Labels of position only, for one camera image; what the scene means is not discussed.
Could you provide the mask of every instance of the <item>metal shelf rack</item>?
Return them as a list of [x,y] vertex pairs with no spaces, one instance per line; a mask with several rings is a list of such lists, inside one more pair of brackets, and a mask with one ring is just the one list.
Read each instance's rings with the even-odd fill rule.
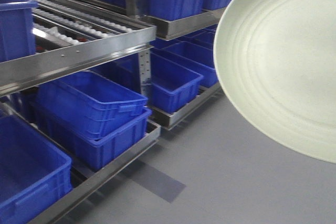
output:
[[[145,68],[150,69],[150,46],[147,43],[155,39],[155,26],[73,0],[48,1],[120,24],[132,31],[2,62],[0,63],[0,97],[134,53],[142,52],[142,59],[147,57]],[[139,77],[143,86],[141,91],[146,93],[150,75],[143,79],[144,74],[139,73]]]
[[[43,1],[53,2],[65,7],[65,9],[52,9]],[[78,15],[73,13],[73,10],[75,10],[86,15],[92,15],[94,18],[113,22],[119,26],[112,29],[101,22],[90,22],[92,27],[109,33],[106,38],[97,38],[94,34],[90,35],[86,30],[77,29],[78,27],[74,27],[73,23],[71,23],[72,25],[62,24],[61,21],[49,20],[41,12],[34,12],[34,21],[43,22],[49,28],[56,26],[67,33],[86,36],[89,41],[71,45],[52,35],[41,35],[41,30],[39,30],[36,33],[36,41],[43,43],[50,50],[0,63],[0,98],[130,54],[138,54],[139,56],[139,91],[144,95],[150,94],[149,50],[151,46],[148,42],[155,39],[155,26],[73,0],[42,0],[40,9],[48,10],[48,12],[61,17],[68,17],[73,21],[83,20],[80,13]],[[6,103],[0,103],[0,107],[7,114],[16,114]],[[160,132],[161,126],[148,120],[144,138],[97,172],[93,172],[49,138],[50,141],[72,157],[71,179],[77,186],[29,223],[40,224],[57,221],[152,147],[157,142]]]
[[185,106],[180,108],[173,114],[168,114],[158,108],[151,107],[153,110],[152,119],[164,129],[170,131],[172,128],[181,123],[187,116],[201,107],[208,99],[213,95],[222,90],[221,85],[218,83],[214,84],[210,88],[201,87],[197,97],[191,102],[187,103]]

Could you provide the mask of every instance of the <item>stainless steel shelf frame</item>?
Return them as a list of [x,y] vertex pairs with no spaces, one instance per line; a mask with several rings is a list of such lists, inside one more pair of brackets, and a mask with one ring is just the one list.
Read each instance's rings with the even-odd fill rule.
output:
[[225,8],[217,10],[204,10],[201,14],[168,21],[152,16],[143,16],[139,20],[156,25],[156,36],[164,40],[172,40],[205,27],[218,24]]
[[155,39],[155,26],[144,22],[73,0],[49,1],[124,25],[131,28],[132,31],[2,62],[0,63],[0,97],[111,60],[148,50],[147,43]]
[[[139,89],[144,94],[150,94],[151,46],[149,46],[148,42],[155,39],[155,26],[73,0],[48,1],[119,24],[125,28],[120,33],[111,33],[107,38],[96,39],[91,36],[90,39],[92,41],[74,46],[53,36],[39,38],[39,41],[46,44],[49,42],[49,45],[58,49],[0,63],[0,97],[134,53],[137,53],[139,57]],[[76,17],[76,15],[71,16],[71,12],[62,13],[59,10],[54,10],[54,12],[59,12],[61,16],[73,18],[73,20],[82,18]],[[68,30],[71,28],[62,26],[61,23],[57,23],[55,20],[51,23],[47,18],[43,18],[41,13],[35,15],[35,18],[42,20],[45,24],[59,25],[59,27]],[[103,28],[103,31],[111,30],[102,24],[91,24],[94,27]],[[16,114],[8,104],[0,103],[0,108],[9,114]],[[144,138],[97,172],[93,172],[81,161],[73,157],[72,154],[68,153],[73,157],[71,178],[76,181],[76,186],[70,193],[29,223],[55,223],[152,147],[158,141],[160,132],[161,126],[148,120]]]
[[156,144],[158,142],[157,139],[160,136],[160,131],[161,129],[158,124],[149,121],[146,136],[142,140],[134,144],[131,148],[98,172],[92,172],[91,174],[86,173],[84,176],[78,176],[77,179],[81,182],[79,186],[75,187],[66,196],[51,205],[44,212],[40,213],[37,217],[31,220],[29,224],[55,223]]
[[161,125],[164,129],[170,131],[172,128],[181,123],[188,115],[190,115],[200,106],[202,106],[202,104],[210,99],[211,96],[215,95],[221,90],[222,88],[219,82],[214,84],[210,88],[202,87],[199,91],[199,95],[194,100],[192,100],[173,114],[168,114],[158,108],[152,107],[152,120]]

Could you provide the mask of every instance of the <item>white plate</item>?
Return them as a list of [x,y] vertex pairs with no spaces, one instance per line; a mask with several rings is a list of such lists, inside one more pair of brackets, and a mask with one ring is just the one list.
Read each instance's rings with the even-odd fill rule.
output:
[[336,163],[336,0],[233,0],[214,55],[225,93],[251,124]]

